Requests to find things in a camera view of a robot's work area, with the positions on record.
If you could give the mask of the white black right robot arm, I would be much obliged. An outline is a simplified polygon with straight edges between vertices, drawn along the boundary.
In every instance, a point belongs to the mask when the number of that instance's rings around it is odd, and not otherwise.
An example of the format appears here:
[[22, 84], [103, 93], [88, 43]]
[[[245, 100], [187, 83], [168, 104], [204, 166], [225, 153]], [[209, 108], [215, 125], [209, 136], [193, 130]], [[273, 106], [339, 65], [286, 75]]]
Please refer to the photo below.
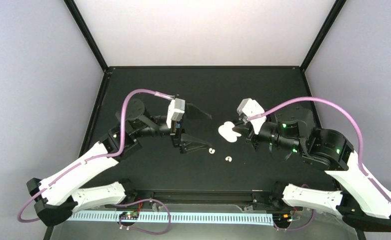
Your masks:
[[237, 108], [239, 120], [233, 130], [255, 149], [267, 143], [271, 157], [287, 160], [299, 155], [302, 162], [341, 185], [339, 190], [325, 191], [278, 181], [268, 195], [272, 208], [311, 208], [363, 232], [391, 232], [391, 191], [386, 200], [362, 174], [358, 154], [342, 133], [316, 127], [312, 111], [299, 104], [281, 108], [272, 117], [249, 120], [263, 112], [257, 103], [245, 99]]

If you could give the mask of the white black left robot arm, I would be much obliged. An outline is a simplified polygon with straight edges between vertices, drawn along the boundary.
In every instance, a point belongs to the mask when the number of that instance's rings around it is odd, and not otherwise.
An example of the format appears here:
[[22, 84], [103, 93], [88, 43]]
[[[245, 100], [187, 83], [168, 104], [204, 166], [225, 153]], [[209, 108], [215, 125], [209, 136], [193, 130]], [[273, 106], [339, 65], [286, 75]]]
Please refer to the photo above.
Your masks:
[[54, 227], [82, 210], [134, 200], [136, 193], [125, 178], [89, 188], [85, 184], [140, 150], [140, 138], [170, 137], [172, 146], [181, 154], [210, 148], [209, 142], [187, 134], [183, 127], [184, 120], [209, 119], [210, 114], [180, 98], [170, 101], [166, 115], [158, 116], [150, 115], [140, 99], [131, 99], [125, 109], [124, 132], [119, 126], [110, 129], [64, 169], [50, 177], [27, 182], [38, 219]]

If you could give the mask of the white earbud charging case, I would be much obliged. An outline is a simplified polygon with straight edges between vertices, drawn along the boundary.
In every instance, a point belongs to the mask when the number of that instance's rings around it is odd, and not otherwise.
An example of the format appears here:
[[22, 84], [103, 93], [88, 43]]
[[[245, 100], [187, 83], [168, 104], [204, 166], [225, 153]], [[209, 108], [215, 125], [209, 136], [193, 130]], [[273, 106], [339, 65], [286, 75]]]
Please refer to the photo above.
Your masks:
[[218, 133], [229, 143], [235, 143], [242, 135], [233, 130], [236, 125], [231, 121], [226, 121], [218, 127]]

